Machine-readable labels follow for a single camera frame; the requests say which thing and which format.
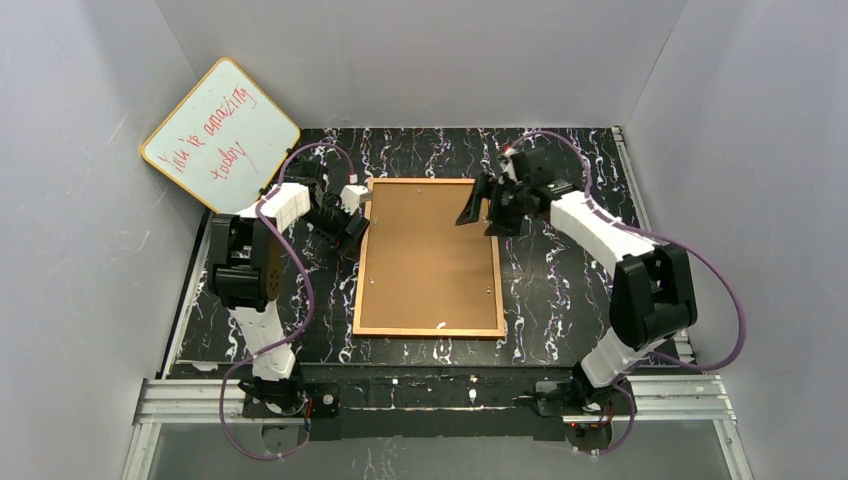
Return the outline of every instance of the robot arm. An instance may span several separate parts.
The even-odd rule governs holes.
[[[697,318],[689,258],[674,245],[658,245],[620,230],[587,205],[582,191],[540,166],[537,151],[507,149],[499,178],[479,175],[456,223],[477,221],[489,199],[487,235],[518,235],[534,215],[574,239],[613,273],[610,328],[573,368],[569,402],[605,404],[630,368]],[[613,218],[607,212],[601,212]]]
[[[261,207],[262,214],[281,233],[303,218],[336,252],[356,258],[368,227],[357,208],[368,200],[369,190],[346,185],[339,195],[330,193],[327,169],[315,159],[293,163],[287,177],[292,181],[273,187]],[[257,218],[256,205],[236,215],[213,217],[208,268],[210,290],[238,323],[252,354],[285,337],[276,304],[282,252]],[[295,363],[291,345],[282,345],[254,358],[253,375],[259,382],[286,380]],[[249,393],[256,396],[256,391]]]

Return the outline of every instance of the cork board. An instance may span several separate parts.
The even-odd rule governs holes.
[[[473,183],[371,179],[355,335],[503,337],[497,238],[485,222],[455,225]]]

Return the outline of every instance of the black marble surface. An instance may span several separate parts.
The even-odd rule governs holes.
[[[570,138],[591,160],[594,197],[624,222],[637,225],[636,210],[613,134],[604,128],[552,129]],[[360,178],[473,177],[497,169],[494,155],[529,129],[328,129],[304,130],[300,144],[331,142],[346,149]],[[552,165],[580,182],[576,156],[537,137]],[[341,188],[346,164],[335,151],[314,153],[327,162]],[[610,275],[570,238],[542,221],[527,221],[525,234],[500,239],[506,335],[499,340],[387,339],[354,337],[352,316],[357,264],[335,254],[303,222],[288,234],[315,287],[315,318],[294,343],[298,359],[310,363],[385,365],[562,365],[573,366],[598,342],[607,326]],[[235,321],[201,275],[178,363],[232,363],[247,354]],[[306,312],[302,278],[286,260],[278,299],[280,318],[291,331]],[[663,349],[673,353],[669,343]]]

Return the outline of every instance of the floor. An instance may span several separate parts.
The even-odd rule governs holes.
[[[591,160],[598,203],[624,222],[638,225],[612,130],[552,130],[570,138]],[[494,155],[527,131],[307,129],[300,144],[339,145],[350,152],[358,173],[365,177],[468,178],[483,171],[499,173]],[[532,143],[545,148],[556,171],[580,181],[580,164],[572,152],[547,139]],[[316,153],[326,159],[334,178],[345,177],[346,165],[335,152],[319,148]],[[506,334],[498,340],[354,337],[357,264],[329,252],[304,224],[289,236],[295,249],[303,252],[318,299],[312,325],[294,344],[304,364],[571,367],[596,345],[607,326],[610,276],[571,239],[538,220],[528,221],[521,237],[499,240]],[[186,293],[191,308],[178,322],[172,342],[172,348],[179,349],[176,365],[167,369],[173,378],[203,375],[193,365],[233,363],[247,354],[235,322],[205,289],[205,270],[198,275],[197,288]],[[305,311],[305,291],[291,261],[286,262],[285,279],[278,306],[290,330]],[[677,354],[673,342],[661,350]]]
[[[530,438],[394,437],[310,442],[283,463],[257,462],[235,451],[219,430],[218,425],[164,425],[149,478],[731,478],[710,421],[639,422],[625,446],[597,460],[568,451],[562,442]],[[294,445],[291,429],[264,435],[249,425],[233,430],[253,451]]]

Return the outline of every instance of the gray wall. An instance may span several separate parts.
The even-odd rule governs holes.
[[[120,476],[201,213],[138,147],[196,80],[152,1],[4,3],[0,477]]]
[[[609,126],[686,0],[165,0],[192,68],[232,56],[301,127]]]
[[[693,0],[626,128],[655,228],[741,290],[745,351],[722,372],[757,478],[845,478],[848,4]],[[735,328],[714,282],[702,358]]]

